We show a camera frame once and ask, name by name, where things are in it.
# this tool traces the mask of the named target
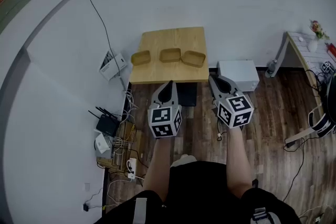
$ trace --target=black sleeve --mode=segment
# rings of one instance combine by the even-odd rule
[[[162,213],[164,210],[162,208],[162,200],[160,197],[151,190],[145,190],[135,195],[128,201],[120,204],[119,206],[113,208],[101,219],[99,219],[95,224],[132,224],[135,209],[135,200],[137,198],[147,198],[146,203],[146,223],[162,223],[164,218]]]
[[[246,216],[250,220],[257,208],[265,208],[267,212],[273,212],[278,216],[281,223],[298,223],[300,219],[293,208],[283,201],[280,201],[272,193],[260,188],[252,188],[246,191],[241,197],[241,201],[246,210]]]

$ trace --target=forearm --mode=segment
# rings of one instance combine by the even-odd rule
[[[165,201],[168,194],[170,148],[170,138],[156,140],[151,164],[143,183],[143,190],[156,192],[162,201]]]
[[[238,198],[252,188],[251,168],[239,127],[229,129],[227,136],[226,178],[228,189]]]

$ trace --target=brown container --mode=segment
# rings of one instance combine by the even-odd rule
[[[205,60],[205,54],[193,50],[187,50],[182,56],[182,61],[192,67],[202,67]]]
[[[151,61],[151,54],[149,50],[139,51],[132,55],[131,62],[134,66],[143,65]]]
[[[160,51],[161,62],[178,62],[181,58],[180,48],[164,49]]]

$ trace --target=white vase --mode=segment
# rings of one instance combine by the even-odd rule
[[[319,39],[317,37],[314,37],[309,44],[308,44],[308,49],[310,52],[315,52],[317,50],[317,45],[319,43]]]

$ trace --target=desk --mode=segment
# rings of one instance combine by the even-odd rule
[[[207,57],[201,68],[187,66],[182,61],[163,63],[159,60],[162,49],[180,48],[181,56],[187,50],[194,50],[206,55],[203,27],[188,27],[144,32],[139,50],[149,50],[151,62],[133,66],[130,82],[132,84],[208,81],[209,68]]]
[[[324,44],[319,44],[318,48],[316,50],[316,52],[310,52],[308,50],[308,44],[309,42],[314,39],[314,35],[309,35],[309,34],[303,34],[303,33],[297,33],[297,32],[286,32],[286,40],[284,43],[283,48],[280,51],[279,57],[277,59],[277,64],[276,64],[276,68],[274,73],[271,75],[271,77],[274,77],[277,73],[277,71],[279,70],[285,55],[286,55],[286,51],[288,48],[288,44],[290,44],[292,46],[292,48],[294,49],[296,55],[298,56],[304,70],[312,70],[315,74],[321,73],[321,65],[323,64],[323,62],[325,61],[330,61],[334,67],[336,67],[336,63],[335,61],[331,58],[331,56],[327,53],[327,47]],[[312,74],[311,72],[306,72],[306,75],[308,77],[309,83],[311,86],[316,84],[316,79],[314,74]],[[321,104],[321,99],[318,96],[318,93],[316,90],[313,90],[313,94],[315,95],[315,100],[316,100],[316,104],[317,106],[319,106]],[[323,108],[320,106],[319,107],[319,113],[320,116],[323,116],[324,111]],[[286,144],[291,144],[293,143],[295,140],[300,139],[306,135],[309,135],[311,133],[313,133],[314,130],[312,128],[308,128],[306,130],[304,130],[303,132],[300,132],[288,139],[285,139],[285,143]]]

